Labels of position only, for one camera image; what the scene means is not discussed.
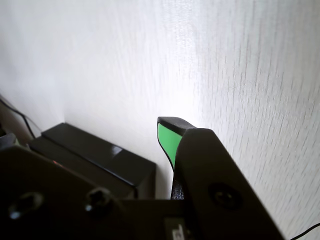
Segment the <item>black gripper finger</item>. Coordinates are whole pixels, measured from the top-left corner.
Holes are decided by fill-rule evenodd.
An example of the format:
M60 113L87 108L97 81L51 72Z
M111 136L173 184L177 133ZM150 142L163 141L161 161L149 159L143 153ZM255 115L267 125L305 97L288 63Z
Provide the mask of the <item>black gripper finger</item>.
M105 188L20 147L0 152L3 240L125 240L122 209Z
M213 130L157 119L157 139L180 184L197 240L281 240L282 234Z

